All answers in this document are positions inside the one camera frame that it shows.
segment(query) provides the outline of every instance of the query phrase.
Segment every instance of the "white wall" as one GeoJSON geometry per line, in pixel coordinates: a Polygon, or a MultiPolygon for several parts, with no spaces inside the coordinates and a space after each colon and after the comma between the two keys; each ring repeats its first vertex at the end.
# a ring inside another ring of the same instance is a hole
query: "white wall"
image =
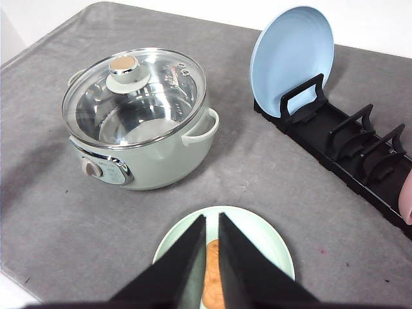
{"type": "MultiPolygon", "coordinates": [[[[2,0],[1,6],[26,46],[96,0],[2,0]]],[[[412,0],[117,0],[115,2],[262,30],[297,5],[319,9],[335,42],[412,58],[412,0]]],[[[3,42],[12,47],[10,39],[3,42]]]]}
{"type": "Polygon", "coordinates": [[[1,9],[0,12],[0,55],[1,63],[4,63],[15,54],[21,52],[27,45],[21,39],[19,33],[9,20],[8,16],[3,12],[3,9],[1,9]]]}

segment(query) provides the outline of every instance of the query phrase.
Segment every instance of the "lid knob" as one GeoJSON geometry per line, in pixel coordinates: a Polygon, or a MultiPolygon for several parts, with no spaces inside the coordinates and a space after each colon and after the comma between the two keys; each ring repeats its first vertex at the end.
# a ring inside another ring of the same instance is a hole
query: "lid knob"
{"type": "Polygon", "coordinates": [[[109,63],[110,75],[106,86],[115,93],[126,94],[143,88],[150,79],[150,72],[136,57],[119,56],[109,63]]]}
{"type": "Polygon", "coordinates": [[[110,75],[121,84],[130,84],[140,78],[139,62],[132,56],[114,58],[109,64],[110,75]]]}

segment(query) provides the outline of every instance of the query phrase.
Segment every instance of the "glass lid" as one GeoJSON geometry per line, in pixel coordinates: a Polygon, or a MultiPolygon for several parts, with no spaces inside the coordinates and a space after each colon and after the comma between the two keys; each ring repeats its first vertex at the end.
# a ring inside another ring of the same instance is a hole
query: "glass lid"
{"type": "Polygon", "coordinates": [[[139,147],[177,132],[198,112],[206,92],[197,63],[158,48],[118,53],[73,79],[63,119],[74,137],[101,148],[139,147]]]}

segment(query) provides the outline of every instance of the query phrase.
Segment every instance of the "pot handle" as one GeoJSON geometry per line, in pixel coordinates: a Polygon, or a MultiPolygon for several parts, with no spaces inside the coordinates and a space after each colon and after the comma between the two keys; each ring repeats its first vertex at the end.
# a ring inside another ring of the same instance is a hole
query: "pot handle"
{"type": "Polygon", "coordinates": [[[80,70],[80,71],[74,73],[74,74],[70,77],[70,79],[69,79],[69,81],[68,81],[68,83],[67,83],[67,86],[70,87],[71,84],[73,84],[74,81],[77,79],[77,77],[79,77],[80,75],[82,75],[84,71],[86,71],[86,69],[83,69],[83,70],[80,70]]]}
{"type": "Polygon", "coordinates": [[[188,132],[186,132],[185,134],[182,135],[182,142],[183,142],[184,146],[187,147],[190,144],[194,144],[194,143],[198,143],[198,142],[202,142],[204,140],[207,140],[216,133],[216,131],[219,128],[219,124],[220,124],[219,115],[217,114],[217,112],[214,109],[211,109],[211,108],[209,108],[207,110],[207,112],[209,113],[209,116],[214,119],[214,125],[206,133],[204,133],[202,135],[197,135],[197,136],[190,136],[190,133],[193,130],[193,128],[188,130],[188,132]]]}

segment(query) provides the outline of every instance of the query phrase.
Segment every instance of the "bread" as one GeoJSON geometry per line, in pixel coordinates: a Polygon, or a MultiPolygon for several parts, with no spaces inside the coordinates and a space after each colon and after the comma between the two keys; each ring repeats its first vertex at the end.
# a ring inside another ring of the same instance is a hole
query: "bread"
{"type": "Polygon", "coordinates": [[[206,271],[201,299],[207,309],[225,308],[219,270],[218,239],[211,241],[206,247],[206,271]]]}

